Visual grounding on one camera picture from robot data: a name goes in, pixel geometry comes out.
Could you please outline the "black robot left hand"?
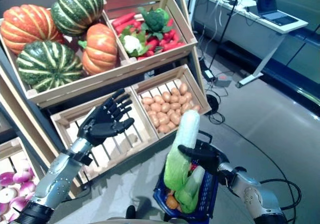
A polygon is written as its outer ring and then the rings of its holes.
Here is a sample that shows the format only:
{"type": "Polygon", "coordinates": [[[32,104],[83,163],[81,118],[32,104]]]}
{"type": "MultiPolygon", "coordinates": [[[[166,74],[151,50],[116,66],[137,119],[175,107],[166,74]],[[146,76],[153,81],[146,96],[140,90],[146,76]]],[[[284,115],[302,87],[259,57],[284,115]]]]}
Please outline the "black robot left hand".
{"type": "Polygon", "coordinates": [[[107,138],[123,133],[135,122],[132,117],[121,121],[121,118],[132,110],[130,104],[132,104],[130,95],[125,94],[123,88],[117,90],[89,113],[80,125],[77,137],[87,140],[96,147],[107,138]]]}

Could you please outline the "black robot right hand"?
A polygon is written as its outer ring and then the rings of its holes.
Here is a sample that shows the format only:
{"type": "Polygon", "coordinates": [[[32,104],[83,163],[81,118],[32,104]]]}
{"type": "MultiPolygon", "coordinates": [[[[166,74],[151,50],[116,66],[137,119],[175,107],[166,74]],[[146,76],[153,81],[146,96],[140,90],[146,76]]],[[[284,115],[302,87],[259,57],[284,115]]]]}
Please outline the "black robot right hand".
{"type": "Polygon", "coordinates": [[[178,150],[192,160],[198,160],[198,164],[211,175],[218,173],[220,164],[230,162],[223,152],[207,142],[198,141],[194,148],[180,144],[178,150]]]}

